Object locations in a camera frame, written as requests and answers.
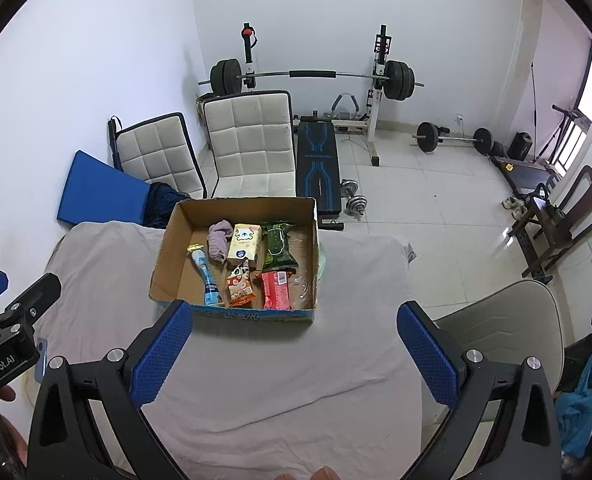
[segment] metal screw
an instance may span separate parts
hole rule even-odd
[[[540,368],[540,361],[535,357],[527,357],[527,366],[534,370],[538,370]]]
[[[63,363],[64,359],[57,355],[56,357],[51,359],[51,361],[49,361],[49,368],[53,368],[54,370],[56,370],[57,368],[60,368]]]
[[[467,350],[466,356],[473,363],[479,363],[483,360],[483,354],[478,350]]]
[[[124,354],[125,354],[125,352],[123,349],[114,348],[113,350],[109,350],[109,353],[107,354],[107,359],[109,361],[111,361],[112,363],[117,363],[118,361],[120,361],[122,359]]]

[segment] smartphone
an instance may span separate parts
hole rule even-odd
[[[40,359],[38,359],[38,362],[36,363],[34,377],[38,384],[42,384],[42,379],[45,376],[45,370],[47,369],[47,340],[38,338],[36,348],[40,353]]]

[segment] brown wooden chair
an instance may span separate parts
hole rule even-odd
[[[522,229],[528,222],[540,225],[540,230],[534,235],[534,238],[541,234],[545,235],[548,243],[548,248],[525,269],[522,277],[525,278],[537,269],[542,264],[547,262],[545,270],[550,269],[557,261],[559,261],[571,248],[585,238],[592,232],[592,223],[583,229],[582,232],[576,236],[572,236],[572,229],[583,222],[592,213],[592,168],[584,166],[578,177],[572,184],[571,189],[558,206],[559,209],[564,210],[569,200],[572,198],[574,192],[578,188],[580,181],[584,176],[588,176],[591,184],[589,188],[583,193],[580,199],[566,212],[565,217],[558,223],[554,223],[548,211],[547,203],[541,198],[531,197],[528,204],[528,211],[520,220],[512,225],[512,230],[508,236],[513,236],[519,229]]]

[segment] blue toothpaste tube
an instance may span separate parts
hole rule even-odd
[[[191,254],[191,259],[202,276],[202,281],[205,283],[205,305],[220,306],[223,304],[222,296],[216,286],[214,277],[211,275],[207,267],[207,258],[203,244],[194,244],[187,247],[187,251]]]

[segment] window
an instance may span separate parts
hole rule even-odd
[[[589,50],[585,77],[580,85],[573,111],[576,112],[577,118],[563,120],[558,144],[550,160],[561,176],[571,168],[592,125],[592,47]]]

